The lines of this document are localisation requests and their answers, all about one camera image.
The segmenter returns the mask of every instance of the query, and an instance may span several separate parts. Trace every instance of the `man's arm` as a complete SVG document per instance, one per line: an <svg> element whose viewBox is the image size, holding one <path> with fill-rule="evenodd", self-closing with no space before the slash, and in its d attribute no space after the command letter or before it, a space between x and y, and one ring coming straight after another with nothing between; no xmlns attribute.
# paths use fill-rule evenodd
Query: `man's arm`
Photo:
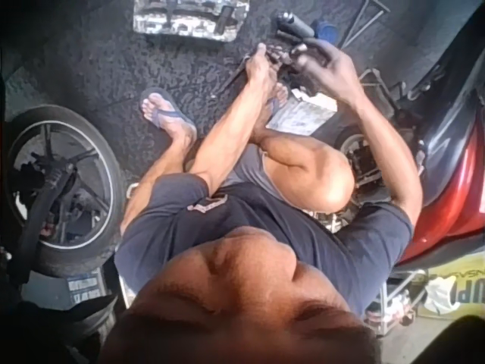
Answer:
<svg viewBox="0 0 485 364"><path fill-rule="evenodd" d="M209 195L221 186L236 165L259 114L277 81L277 69L265 57L266 46L247 62L248 83L202 142L189 173L207 182Z"/></svg>
<svg viewBox="0 0 485 364"><path fill-rule="evenodd" d="M423 191L411 151L365 95L352 59L328 42L313 39L308 43L328 58L328 64L322 67L314 58L302 55L297 61L298 66L358 115L359 126L390 189L393 202L407 214L412 224L416 224Z"/></svg>

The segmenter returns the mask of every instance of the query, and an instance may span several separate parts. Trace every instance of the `dark floor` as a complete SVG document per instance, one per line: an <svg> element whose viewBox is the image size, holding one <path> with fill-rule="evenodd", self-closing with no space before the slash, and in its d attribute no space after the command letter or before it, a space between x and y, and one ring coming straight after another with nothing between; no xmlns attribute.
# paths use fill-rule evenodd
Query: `dark floor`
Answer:
<svg viewBox="0 0 485 364"><path fill-rule="evenodd" d="M349 48L357 68L381 69L389 83L416 83L438 59L480 0L383 0L392 10ZM324 18L345 32L361 0L252 0L235 42L151 39L132 31L133 0L53 0L9 16L2 34L7 114L40 103L72 108L111 144L129 179L140 176L166 145L144 122L139 94L170 90L182 110L208 132L233 97L209 99L234 64L271 38L271 18L290 9L308 22Z"/></svg>

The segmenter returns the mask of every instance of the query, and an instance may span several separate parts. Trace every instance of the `man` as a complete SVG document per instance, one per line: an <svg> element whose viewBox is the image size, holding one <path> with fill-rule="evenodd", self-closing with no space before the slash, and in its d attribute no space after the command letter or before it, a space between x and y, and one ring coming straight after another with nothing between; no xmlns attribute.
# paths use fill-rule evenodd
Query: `man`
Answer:
<svg viewBox="0 0 485 364"><path fill-rule="evenodd" d="M145 118L173 142L127 207L115 262L138 295L101 362L379 361L359 316L412 237L421 185L350 57L311 42L327 66L307 55L298 66L358 116L392 202L364 206L335 235L300 211L341 209L354 180L336 150L264 128L286 99L264 45L186 173L195 128L164 90L151 91Z"/></svg>

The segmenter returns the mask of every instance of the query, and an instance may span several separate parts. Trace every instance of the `man's foot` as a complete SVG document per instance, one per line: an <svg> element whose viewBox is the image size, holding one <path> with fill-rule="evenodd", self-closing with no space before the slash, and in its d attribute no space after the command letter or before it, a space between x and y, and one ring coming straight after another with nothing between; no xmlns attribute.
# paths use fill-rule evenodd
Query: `man's foot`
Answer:
<svg viewBox="0 0 485 364"><path fill-rule="evenodd" d="M186 147L192 146L196 141L196 132L193 127L182 118L172 118L157 113L157 109L162 111L175 111L172 104L165 100L160 94L151 93L150 96L142 102L143 117L149 121L154 121L153 118L158 117L158 120L155 121L155 123L158 123L160 128L165 130L168 135L172 137L174 142L182 142Z"/></svg>
<svg viewBox="0 0 485 364"><path fill-rule="evenodd" d="M268 100L268 103L265 107L261 110L261 114L256 121L255 128L252 131L253 136L260 133L262 130L266 128L269 120L271 120L272 116L276 113L277 110L274 110L275 105L278 108L282 108L288 102L288 88L285 87L282 83L277 83L274 87L273 94Z"/></svg>

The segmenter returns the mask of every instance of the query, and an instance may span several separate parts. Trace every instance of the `navy blue t-shirt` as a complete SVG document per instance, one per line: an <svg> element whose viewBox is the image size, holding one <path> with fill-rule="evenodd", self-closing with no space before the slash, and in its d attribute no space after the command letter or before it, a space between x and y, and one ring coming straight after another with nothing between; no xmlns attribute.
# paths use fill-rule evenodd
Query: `navy blue t-shirt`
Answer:
<svg viewBox="0 0 485 364"><path fill-rule="evenodd" d="M137 293L168 260L240 226L264 229L290 245L298 260L329 278L358 315L379 293L413 234L409 218L390 203L364 205L350 225L332 234L254 184L224 187L209 199L200 177L171 174L158 180L114 262Z"/></svg>

